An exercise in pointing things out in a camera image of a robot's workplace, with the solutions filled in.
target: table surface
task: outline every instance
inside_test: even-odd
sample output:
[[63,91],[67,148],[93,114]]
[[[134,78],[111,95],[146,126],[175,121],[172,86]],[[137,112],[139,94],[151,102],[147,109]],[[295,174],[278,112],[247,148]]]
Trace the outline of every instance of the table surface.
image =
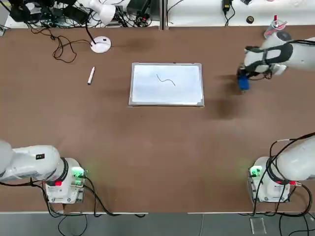
[[[304,39],[314,29],[287,31]],[[53,59],[58,43],[49,37],[9,30],[0,38],[1,138],[13,147],[54,145],[61,156],[75,158],[114,212],[250,212],[248,167],[268,155],[274,140],[313,131],[315,119],[313,72],[289,70],[252,82],[243,95],[237,91],[244,47],[261,45],[263,30],[92,29],[108,36],[112,48],[98,55],[88,44],[74,44],[72,64]],[[53,32],[88,39],[84,29]],[[72,56],[66,48],[64,59]],[[129,107],[133,62],[201,63],[205,107]],[[297,192],[302,196],[281,211],[305,207],[306,195]],[[47,210],[32,188],[1,186],[0,202],[6,203],[0,211]],[[66,209],[92,211],[93,202],[86,193],[82,204]],[[259,204],[258,210],[274,207]]]

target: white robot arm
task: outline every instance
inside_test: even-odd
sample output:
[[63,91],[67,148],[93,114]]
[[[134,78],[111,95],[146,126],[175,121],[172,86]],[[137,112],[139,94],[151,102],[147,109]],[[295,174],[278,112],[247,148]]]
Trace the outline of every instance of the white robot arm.
[[275,32],[261,47],[247,46],[245,54],[237,71],[242,90],[249,89],[248,78],[259,74],[281,75],[287,68],[315,70],[315,37],[292,40],[286,32]]
[[41,180],[49,202],[71,204],[83,187],[84,170],[72,158],[60,158],[53,146],[11,148],[0,140],[0,181],[23,178]]
[[[258,199],[261,202],[285,202],[289,196],[290,182],[295,183],[315,177],[315,137],[312,135],[282,152],[274,162],[275,165],[271,165],[270,160],[271,158],[267,156],[261,157],[250,168],[249,182],[252,196],[256,197],[259,183],[262,182],[258,191]],[[290,182],[280,184],[282,180],[290,180]]]

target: marker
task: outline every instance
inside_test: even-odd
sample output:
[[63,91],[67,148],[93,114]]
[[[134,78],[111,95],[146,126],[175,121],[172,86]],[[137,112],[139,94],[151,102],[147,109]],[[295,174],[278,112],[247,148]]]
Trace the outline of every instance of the marker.
[[274,15],[275,27],[278,28],[278,15]]
[[93,79],[93,75],[94,75],[94,71],[95,71],[95,66],[93,66],[90,76],[89,76],[89,80],[88,80],[88,85],[91,85],[92,79]]

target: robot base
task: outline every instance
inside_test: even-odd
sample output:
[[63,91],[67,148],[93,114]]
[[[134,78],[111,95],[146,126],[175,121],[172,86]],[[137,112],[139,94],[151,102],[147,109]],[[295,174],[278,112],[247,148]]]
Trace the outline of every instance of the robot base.
[[[268,157],[264,156],[256,160],[255,164],[249,169],[249,191],[251,195],[251,199],[253,202],[255,201],[256,195],[257,195],[257,188],[259,185],[259,182],[261,180],[262,174],[266,170],[266,162],[268,160]],[[276,182],[273,182],[268,174],[266,173],[262,183],[259,187],[258,191],[258,202],[270,202],[270,203],[277,203],[279,202],[279,198],[281,196],[281,193],[284,189],[284,193],[282,198],[280,199],[280,202],[283,203],[288,199],[288,194],[290,192],[290,185],[280,185]]]
[[46,184],[46,193],[50,203],[73,204],[82,201],[86,172],[76,160],[72,158],[66,158],[65,160],[68,163],[68,173],[61,185],[49,186]]

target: black connector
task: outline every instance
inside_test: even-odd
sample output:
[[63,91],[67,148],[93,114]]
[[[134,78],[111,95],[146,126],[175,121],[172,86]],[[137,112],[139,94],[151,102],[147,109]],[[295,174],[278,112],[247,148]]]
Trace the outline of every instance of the black connector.
[[222,11],[225,15],[230,10],[231,2],[231,0],[222,0]]

